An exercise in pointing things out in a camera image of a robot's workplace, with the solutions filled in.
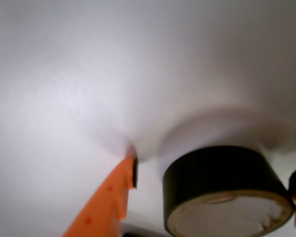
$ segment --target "black tape roll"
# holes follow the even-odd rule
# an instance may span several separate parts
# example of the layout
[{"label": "black tape roll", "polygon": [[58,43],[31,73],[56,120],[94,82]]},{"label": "black tape roll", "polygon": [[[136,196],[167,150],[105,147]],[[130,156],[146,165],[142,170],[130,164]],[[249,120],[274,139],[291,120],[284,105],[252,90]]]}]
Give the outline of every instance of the black tape roll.
[{"label": "black tape roll", "polygon": [[177,159],[164,174],[163,196],[165,228],[177,237],[258,237],[287,222],[295,208],[266,159],[235,146]]}]

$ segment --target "black cylinder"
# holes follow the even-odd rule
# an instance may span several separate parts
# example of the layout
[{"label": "black cylinder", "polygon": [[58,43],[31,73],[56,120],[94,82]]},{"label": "black cylinder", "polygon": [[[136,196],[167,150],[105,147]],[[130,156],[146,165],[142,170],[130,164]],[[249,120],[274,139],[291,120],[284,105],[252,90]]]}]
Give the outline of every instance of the black cylinder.
[{"label": "black cylinder", "polygon": [[284,224],[294,212],[287,190],[259,153],[235,146],[208,147],[188,153],[173,162],[163,177],[164,225],[174,236],[183,236],[170,227],[174,211],[195,198],[221,192],[275,199],[285,206],[284,220],[261,236]]}]

